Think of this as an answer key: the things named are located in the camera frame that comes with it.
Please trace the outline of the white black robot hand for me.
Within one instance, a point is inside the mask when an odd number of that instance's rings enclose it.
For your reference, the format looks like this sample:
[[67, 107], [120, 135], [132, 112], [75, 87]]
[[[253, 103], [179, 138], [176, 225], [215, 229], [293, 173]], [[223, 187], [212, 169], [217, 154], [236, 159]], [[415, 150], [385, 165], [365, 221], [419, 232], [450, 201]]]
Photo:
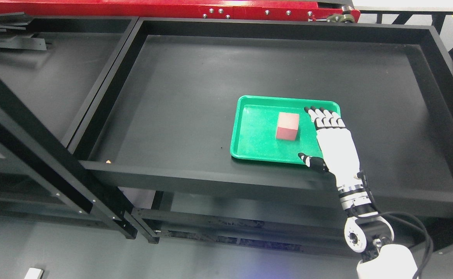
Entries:
[[340, 115], [323, 107], [305, 107], [316, 131], [316, 140], [322, 157], [311, 157], [302, 152], [298, 157], [314, 170], [326, 170], [336, 179], [336, 187], [340, 192], [361, 187], [358, 178], [360, 160], [352, 134], [347, 129]]

